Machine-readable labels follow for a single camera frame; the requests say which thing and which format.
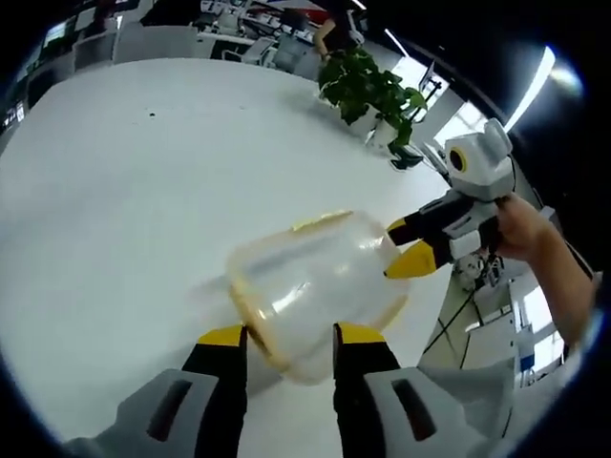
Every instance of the floor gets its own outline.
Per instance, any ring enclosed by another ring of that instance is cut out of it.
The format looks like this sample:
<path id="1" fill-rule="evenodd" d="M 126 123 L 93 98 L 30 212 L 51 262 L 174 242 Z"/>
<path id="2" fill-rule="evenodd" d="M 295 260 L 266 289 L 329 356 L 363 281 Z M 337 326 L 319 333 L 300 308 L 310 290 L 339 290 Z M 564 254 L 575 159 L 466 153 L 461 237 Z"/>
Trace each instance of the floor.
<path id="1" fill-rule="evenodd" d="M 420 360 L 421 365 L 460 368 L 469 342 L 466 329 L 478 325 L 477 310 L 473 301 L 462 309 L 450 326 L 448 323 L 468 297 L 469 293 L 464 291 L 458 280 L 452 276 L 437 326 L 429 339 L 428 349 Z M 446 332 L 442 332 L 442 326 L 447 326 Z"/>

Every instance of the ceiling light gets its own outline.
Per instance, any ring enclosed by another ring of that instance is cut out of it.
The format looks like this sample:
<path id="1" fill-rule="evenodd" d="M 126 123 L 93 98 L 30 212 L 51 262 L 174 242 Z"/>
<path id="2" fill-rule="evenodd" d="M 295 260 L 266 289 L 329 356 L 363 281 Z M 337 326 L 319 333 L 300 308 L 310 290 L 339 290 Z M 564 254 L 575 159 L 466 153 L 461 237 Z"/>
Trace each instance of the ceiling light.
<path id="1" fill-rule="evenodd" d="M 361 10 L 366 10 L 367 8 L 365 7 L 365 5 L 363 5 L 361 2 L 359 2 L 359 0 L 352 0 L 352 3 L 354 5 L 356 5 L 357 7 L 359 7 Z"/>
<path id="2" fill-rule="evenodd" d="M 401 43 L 399 43 L 399 40 L 397 40 L 397 37 L 394 36 L 388 29 L 384 29 L 384 33 L 386 35 L 389 36 L 389 38 L 392 40 L 392 42 L 397 46 L 397 48 L 399 48 L 399 50 L 401 50 L 401 52 L 403 53 L 403 55 L 405 55 L 406 57 L 409 57 L 410 55 L 408 54 L 407 51 L 405 51 L 405 48 L 403 48 L 403 45 L 401 45 Z"/>
<path id="3" fill-rule="evenodd" d="M 516 111 L 507 121 L 507 124 L 504 127 L 505 132 L 509 132 L 512 127 L 514 127 L 517 121 L 524 115 L 526 109 L 533 103 L 535 97 L 537 97 L 538 92 L 545 84 L 547 77 L 549 76 L 552 68 L 554 67 L 554 63 L 556 62 L 556 56 L 554 52 L 549 48 L 549 46 L 545 47 L 545 51 L 543 52 L 543 57 L 541 58 L 541 62 L 538 64 L 537 72 L 535 73 L 535 77 L 533 78 L 533 82 L 529 86 L 526 94 L 522 97 L 522 100 L 517 105 Z"/>
<path id="4" fill-rule="evenodd" d="M 570 67 L 556 66 L 550 73 L 550 78 L 570 92 L 580 94 L 583 91 L 581 78 L 579 78 L 579 75 Z"/>

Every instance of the white table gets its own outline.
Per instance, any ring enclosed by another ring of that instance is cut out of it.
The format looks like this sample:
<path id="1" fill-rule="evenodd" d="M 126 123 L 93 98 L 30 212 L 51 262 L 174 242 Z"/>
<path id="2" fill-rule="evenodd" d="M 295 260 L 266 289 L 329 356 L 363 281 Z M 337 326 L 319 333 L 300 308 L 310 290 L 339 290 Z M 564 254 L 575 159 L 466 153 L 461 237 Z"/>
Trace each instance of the white table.
<path id="1" fill-rule="evenodd" d="M 0 158 L 0 343 L 59 438 L 107 427 L 237 319 L 200 286 L 238 243 L 338 209 L 388 224 L 445 192 L 426 166 L 399 173 L 369 154 L 315 92 L 256 66 L 149 60 L 60 83 L 26 117 Z M 418 363 L 449 277 L 413 282 L 385 333 L 401 364 Z M 252 396 L 242 456 L 341 456 L 332 391 Z"/>

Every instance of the person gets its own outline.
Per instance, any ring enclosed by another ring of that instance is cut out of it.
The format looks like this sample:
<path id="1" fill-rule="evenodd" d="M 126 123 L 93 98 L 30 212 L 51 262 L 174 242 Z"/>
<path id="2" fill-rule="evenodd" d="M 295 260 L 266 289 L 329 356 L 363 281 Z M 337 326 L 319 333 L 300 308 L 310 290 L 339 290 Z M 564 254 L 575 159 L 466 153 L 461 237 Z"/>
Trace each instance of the person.
<path id="1" fill-rule="evenodd" d="M 577 373 L 597 288 L 559 231 L 528 202 L 511 195 L 497 205 L 502 235 L 497 253 L 529 264 L 547 300 L 554 325 L 569 347 L 564 365 L 516 391 L 504 437 L 519 442 L 541 424 Z"/>
<path id="2" fill-rule="evenodd" d="M 314 48 L 323 61 L 327 62 L 332 52 L 348 51 L 359 46 L 360 43 L 357 43 L 354 37 L 360 32 L 350 32 L 349 14 L 352 14 L 352 11 L 333 13 L 314 33 Z"/>
<path id="3" fill-rule="evenodd" d="M 497 253 L 528 262 L 560 336 L 570 348 L 575 347 L 589 322 L 594 283 L 554 225 L 528 202 L 511 195 L 498 203 L 498 210 L 503 241 Z"/>

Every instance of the window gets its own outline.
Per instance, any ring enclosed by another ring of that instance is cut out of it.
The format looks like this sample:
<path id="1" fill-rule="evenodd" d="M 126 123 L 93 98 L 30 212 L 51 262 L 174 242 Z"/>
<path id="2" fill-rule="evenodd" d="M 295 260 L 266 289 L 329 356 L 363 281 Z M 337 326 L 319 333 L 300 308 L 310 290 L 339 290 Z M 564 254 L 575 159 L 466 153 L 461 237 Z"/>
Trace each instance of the window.
<path id="1" fill-rule="evenodd" d="M 61 24 L 57 24 L 55 27 L 52 27 L 45 37 L 45 43 L 42 45 L 45 48 L 49 43 L 57 38 L 62 38 L 66 34 L 66 23 L 62 22 Z"/>
<path id="2" fill-rule="evenodd" d="M 21 122 L 23 121 L 24 117 L 26 117 L 26 114 L 23 111 L 23 103 L 19 102 L 17 104 L 17 120 Z"/>
<path id="3" fill-rule="evenodd" d="M 426 70 L 427 70 L 427 66 L 421 64 L 416 59 L 413 59 L 411 57 L 403 57 L 397 63 L 397 65 L 394 66 L 394 68 L 392 69 L 392 72 L 396 74 L 397 76 L 401 76 L 401 78 L 403 78 L 400 83 L 401 87 L 417 88 Z M 448 86 L 450 86 L 448 81 L 446 81 L 445 79 L 442 79 L 441 77 L 437 76 L 436 74 L 433 74 L 432 78 L 436 82 L 441 84 L 441 88 L 439 88 L 439 90 L 437 90 L 432 95 L 431 99 L 429 99 L 429 101 L 427 102 L 429 109 L 434 105 L 434 103 L 441 96 L 441 94 L 443 94 L 444 91 L 448 89 Z M 424 95 L 424 97 L 427 98 L 427 96 L 433 90 L 433 87 L 434 87 L 433 84 L 431 83 L 431 81 L 429 81 L 427 85 L 425 86 L 422 95 Z M 422 111 L 421 113 L 418 114 L 415 120 L 416 121 L 421 120 L 422 117 L 424 117 L 424 115 L 425 115 L 425 112 Z"/>
<path id="4" fill-rule="evenodd" d="M 459 135 L 483 132 L 488 119 L 474 104 L 465 102 L 460 110 L 441 128 L 435 136 L 435 141 L 444 145 L 449 138 Z"/>
<path id="5" fill-rule="evenodd" d="M 547 300 L 540 286 L 527 294 L 523 302 L 523 313 L 526 315 L 525 321 L 532 325 L 533 334 L 537 334 L 538 331 L 552 322 L 552 314 L 550 313 Z M 564 340 L 557 331 L 535 342 L 535 365 L 531 370 L 538 372 L 548 364 L 557 360 L 562 354 L 563 348 Z"/>
<path id="6" fill-rule="evenodd" d="M 564 340 L 556 331 L 541 341 L 535 343 L 535 365 L 531 368 L 534 372 L 540 371 L 551 364 L 562 355 Z"/>

